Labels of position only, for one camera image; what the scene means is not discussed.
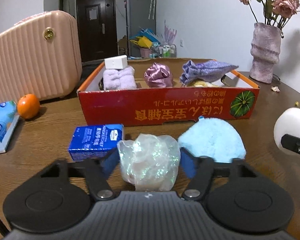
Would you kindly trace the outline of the white round sponge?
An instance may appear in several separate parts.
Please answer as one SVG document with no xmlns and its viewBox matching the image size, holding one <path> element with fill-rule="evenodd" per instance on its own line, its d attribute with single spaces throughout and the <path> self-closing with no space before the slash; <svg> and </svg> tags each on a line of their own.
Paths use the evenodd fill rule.
<svg viewBox="0 0 300 240">
<path fill-rule="evenodd" d="M 289 134 L 300 138 L 300 109 L 296 107 L 285 110 L 277 119 L 274 126 L 274 141 L 279 150 L 287 155 L 293 155 L 290 150 L 284 149 L 281 145 L 281 138 Z"/>
</svg>

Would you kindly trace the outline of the light blue plush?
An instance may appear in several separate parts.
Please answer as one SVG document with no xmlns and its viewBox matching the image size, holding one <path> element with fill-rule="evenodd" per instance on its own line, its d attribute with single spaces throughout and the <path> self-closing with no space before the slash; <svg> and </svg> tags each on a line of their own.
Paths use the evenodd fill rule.
<svg viewBox="0 0 300 240">
<path fill-rule="evenodd" d="M 244 159 L 246 149 L 236 129 L 218 118 L 200 116 L 198 121 L 178 138 L 180 148 L 194 157 L 210 157 L 218 163 Z"/>
</svg>

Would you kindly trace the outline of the iridescent plastic bag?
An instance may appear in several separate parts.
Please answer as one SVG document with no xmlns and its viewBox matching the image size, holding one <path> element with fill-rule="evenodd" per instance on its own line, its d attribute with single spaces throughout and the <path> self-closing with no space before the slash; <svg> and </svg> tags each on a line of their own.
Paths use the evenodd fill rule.
<svg viewBox="0 0 300 240">
<path fill-rule="evenodd" d="M 121 176 L 136 191 L 170 191 L 176 181 L 181 153 L 170 135 L 140 134 L 117 143 Z"/>
</svg>

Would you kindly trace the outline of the yellow white plush toy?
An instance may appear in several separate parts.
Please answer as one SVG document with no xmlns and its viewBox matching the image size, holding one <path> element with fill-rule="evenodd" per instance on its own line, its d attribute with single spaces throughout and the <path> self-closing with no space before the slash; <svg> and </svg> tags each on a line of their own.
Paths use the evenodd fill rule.
<svg viewBox="0 0 300 240">
<path fill-rule="evenodd" d="M 187 87 L 218 87 L 218 86 L 203 80 L 194 80 L 191 83 L 189 83 Z"/>
</svg>

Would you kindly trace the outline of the lilac fluffy towel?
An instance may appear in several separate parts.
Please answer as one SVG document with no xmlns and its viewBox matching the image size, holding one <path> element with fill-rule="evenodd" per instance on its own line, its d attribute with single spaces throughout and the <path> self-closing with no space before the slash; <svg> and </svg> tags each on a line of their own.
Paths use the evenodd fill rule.
<svg viewBox="0 0 300 240">
<path fill-rule="evenodd" d="M 106 69 L 103 73 L 104 90 L 137 89 L 134 79 L 135 70 L 132 66 L 124 69 Z"/>
</svg>

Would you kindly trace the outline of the purple drawstring pouch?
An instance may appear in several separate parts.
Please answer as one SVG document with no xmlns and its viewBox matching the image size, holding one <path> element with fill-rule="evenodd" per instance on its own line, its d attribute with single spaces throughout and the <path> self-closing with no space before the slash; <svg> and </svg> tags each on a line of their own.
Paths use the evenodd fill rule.
<svg viewBox="0 0 300 240">
<path fill-rule="evenodd" d="M 192 60 L 189 60 L 182 66 L 183 73 L 180 76 L 180 82 L 183 85 L 189 85 L 194 80 L 212 83 L 237 68 L 238 66 L 236 65 L 215 60 L 202 63 L 194 63 Z"/>
</svg>

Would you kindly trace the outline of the pink satin scrunchie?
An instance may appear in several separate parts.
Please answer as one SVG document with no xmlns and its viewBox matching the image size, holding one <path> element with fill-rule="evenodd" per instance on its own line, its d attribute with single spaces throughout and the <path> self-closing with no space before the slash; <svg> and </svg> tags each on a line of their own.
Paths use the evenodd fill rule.
<svg viewBox="0 0 300 240">
<path fill-rule="evenodd" d="M 167 65 L 153 63 L 143 75 L 150 88 L 173 87 L 173 75 Z"/>
</svg>

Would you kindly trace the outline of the white rectangular block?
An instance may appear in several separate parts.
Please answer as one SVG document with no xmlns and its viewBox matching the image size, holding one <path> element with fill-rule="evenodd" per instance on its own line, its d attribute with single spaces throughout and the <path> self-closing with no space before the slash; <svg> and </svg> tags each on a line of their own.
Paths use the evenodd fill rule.
<svg viewBox="0 0 300 240">
<path fill-rule="evenodd" d="M 128 67 L 128 57 L 126 55 L 109 57 L 104 59 L 104 64 L 106 69 L 122 70 Z"/>
</svg>

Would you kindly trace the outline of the small blue box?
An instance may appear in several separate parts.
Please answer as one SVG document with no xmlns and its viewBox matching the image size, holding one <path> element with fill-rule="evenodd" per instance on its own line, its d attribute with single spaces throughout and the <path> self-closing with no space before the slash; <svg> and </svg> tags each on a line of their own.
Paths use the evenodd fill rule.
<svg viewBox="0 0 300 240">
<path fill-rule="evenodd" d="M 68 152 L 73 161 L 102 158 L 125 137 L 122 124 L 76 127 Z"/>
</svg>

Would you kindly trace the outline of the orange fruit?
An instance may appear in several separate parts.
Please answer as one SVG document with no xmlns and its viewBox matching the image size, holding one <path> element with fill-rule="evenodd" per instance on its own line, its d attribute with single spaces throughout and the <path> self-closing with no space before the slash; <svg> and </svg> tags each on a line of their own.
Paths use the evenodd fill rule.
<svg viewBox="0 0 300 240">
<path fill-rule="evenodd" d="M 34 94 L 26 94 L 17 103 L 18 114 L 25 120 L 34 118 L 40 110 L 39 99 Z"/>
</svg>

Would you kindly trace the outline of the pink textured vase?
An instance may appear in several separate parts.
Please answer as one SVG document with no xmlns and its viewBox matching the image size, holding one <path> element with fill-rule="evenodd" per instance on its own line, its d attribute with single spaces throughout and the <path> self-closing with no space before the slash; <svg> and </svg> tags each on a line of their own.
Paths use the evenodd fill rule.
<svg viewBox="0 0 300 240">
<path fill-rule="evenodd" d="M 271 84 L 274 66 L 279 63 L 282 31 L 261 22 L 254 24 L 250 53 L 253 57 L 250 77 Z"/>
</svg>

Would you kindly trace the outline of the pink ribbed suitcase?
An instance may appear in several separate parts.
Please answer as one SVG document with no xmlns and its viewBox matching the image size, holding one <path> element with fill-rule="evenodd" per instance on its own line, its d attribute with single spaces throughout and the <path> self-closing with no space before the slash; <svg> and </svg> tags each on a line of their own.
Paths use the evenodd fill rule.
<svg viewBox="0 0 300 240">
<path fill-rule="evenodd" d="M 0 33 L 0 102 L 64 97 L 81 75 L 77 21 L 69 13 L 44 12 Z"/>
</svg>

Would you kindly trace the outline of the dried pink roses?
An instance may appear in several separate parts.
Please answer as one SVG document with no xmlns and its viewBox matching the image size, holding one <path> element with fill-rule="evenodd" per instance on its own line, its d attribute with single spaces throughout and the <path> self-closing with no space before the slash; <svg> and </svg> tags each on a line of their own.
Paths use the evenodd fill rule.
<svg viewBox="0 0 300 240">
<path fill-rule="evenodd" d="M 251 3 L 253 0 L 239 0 L 249 7 L 255 22 L 258 22 Z M 300 0 L 255 0 L 262 5 L 263 23 L 282 30 L 292 16 L 300 13 Z"/>
</svg>

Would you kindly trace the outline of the dark entrance door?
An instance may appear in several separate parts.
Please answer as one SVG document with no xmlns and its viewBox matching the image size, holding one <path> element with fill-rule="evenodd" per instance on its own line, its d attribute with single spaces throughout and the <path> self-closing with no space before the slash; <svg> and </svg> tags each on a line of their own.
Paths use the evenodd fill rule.
<svg viewBox="0 0 300 240">
<path fill-rule="evenodd" d="M 115 0 L 76 0 L 83 62 L 118 55 Z"/>
</svg>

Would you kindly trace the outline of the grey refrigerator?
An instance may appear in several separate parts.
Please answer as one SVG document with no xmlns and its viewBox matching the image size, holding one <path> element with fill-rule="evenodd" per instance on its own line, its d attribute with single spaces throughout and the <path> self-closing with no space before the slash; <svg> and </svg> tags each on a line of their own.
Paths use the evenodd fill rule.
<svg viewBox="0 0 300 240">
<path fill-rule="evenodd" d="M 128 55 L 140 57 L 140 49 L 130 42 L 130 39 L 138 35 L 142 29 L 151 29 L 156 33 L 156 16 L 148 19 L 151 0 L 125 0 L 126 30 Z"/>
</svg>

